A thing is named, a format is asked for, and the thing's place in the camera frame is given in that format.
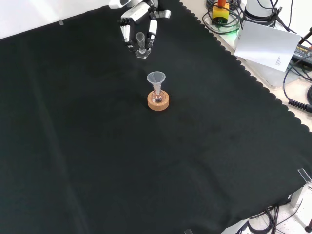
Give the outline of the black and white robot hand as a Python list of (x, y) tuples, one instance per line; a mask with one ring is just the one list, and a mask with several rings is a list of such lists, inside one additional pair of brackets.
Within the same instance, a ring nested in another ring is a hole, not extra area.
[[(131, 52), (134, 52), (138, 58), (146, 59), (152, 51), (156, 39), (158, 28), (158, 19), (171, 17), (171, 11), (164, 9), (157, 0), (111, 0), (110, 9), (129, 9), (124, 12), (120, 20), (120, 30), (123, 36), (123, 42)], [(146, 34), (138, 32), (132, 33), (132, 26), (140, 22), (144, 17), (149, 17), (149, 30)]]

